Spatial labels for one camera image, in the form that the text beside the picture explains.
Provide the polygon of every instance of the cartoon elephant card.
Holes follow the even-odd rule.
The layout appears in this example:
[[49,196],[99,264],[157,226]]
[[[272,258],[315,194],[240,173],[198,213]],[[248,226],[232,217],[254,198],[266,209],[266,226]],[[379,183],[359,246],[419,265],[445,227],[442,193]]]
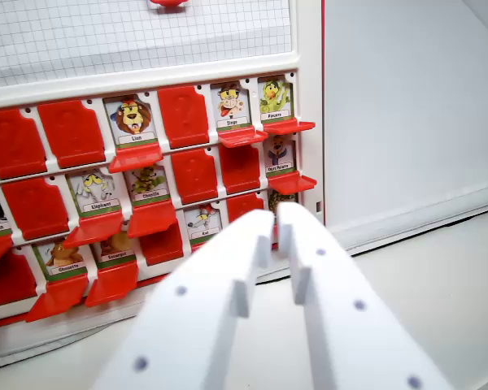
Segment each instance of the cartoon elephant card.
[[251,126],[248,91],[238,81],[213,84],[211,100],[218,132]]
[[170,198],[164,168],[160,165],[126,171],[124,178],[133,206],[161,202]]
[[116,266],[136,259],[133,242],[126,231],[121,231],[101,242],[92,244],[99,269]]
[[68,175],[67,183],[80,217],[121,210],[120,194],[112,176],[99,169]]
[[87,272],[83,247],[65,249],[63,239],[33,245],[33,252],[47,281],[55,282]]
[[289,136],[270,136],[264,141],[264,161],[267,177],[293,172],[294,141]]
[[103,99],[117,148],[157,142],[150,107],[137,95]]
[[185,210],[185,221],[191,245],[208,241],[222,230],[220,212],[209,203]]
[[293,118],[293,85],[285,82],[283,77],[259,78],[259,95],[263,124]]

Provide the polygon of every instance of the white table surface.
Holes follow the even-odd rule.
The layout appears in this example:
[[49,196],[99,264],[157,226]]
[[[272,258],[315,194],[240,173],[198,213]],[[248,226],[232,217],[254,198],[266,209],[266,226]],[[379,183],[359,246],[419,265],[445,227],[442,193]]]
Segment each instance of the white table surface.
[[[488,382],[488,214],[356,259],[455,388]],[[0,388],[90,387],[131,322],[0,368]],[[257,286],[251,318],[237,326],[226,388],[312,388],[303,312],[288,279]]]

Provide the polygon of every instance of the white wall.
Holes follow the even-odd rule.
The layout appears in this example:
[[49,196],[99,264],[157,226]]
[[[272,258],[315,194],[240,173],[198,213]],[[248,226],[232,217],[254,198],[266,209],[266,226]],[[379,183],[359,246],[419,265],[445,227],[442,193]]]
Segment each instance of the white wall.
[[462,0],[325,2],[325,196],[352,252],[488,209],[488,30]]

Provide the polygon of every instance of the grid paper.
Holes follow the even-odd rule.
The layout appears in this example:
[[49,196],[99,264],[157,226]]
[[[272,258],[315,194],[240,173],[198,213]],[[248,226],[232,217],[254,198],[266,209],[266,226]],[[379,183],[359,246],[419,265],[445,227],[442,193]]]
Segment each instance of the grid paper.
[[0,0],[0,87],[291,51],[289,0]]

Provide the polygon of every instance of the black dot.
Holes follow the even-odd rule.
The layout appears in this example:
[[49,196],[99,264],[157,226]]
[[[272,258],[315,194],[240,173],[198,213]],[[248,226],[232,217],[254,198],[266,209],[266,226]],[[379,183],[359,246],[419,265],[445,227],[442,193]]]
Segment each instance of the black dot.
[[136,361],[133,363],[133,369],[136,372],[141,372],[145,370],[148,367],[148,360],[146,360],[146,357],[140,356],[136,359]]
[[188,289],[185,286],[179,286],[176,288],[176,294],[179,296],[185,295]]
[[365,310],[365,302],[363,301],[355,301],[355,308],[359,311],[364,311]]
[[409,377],[407,383],[410,388],[421,388],[421,381],[416,376]]

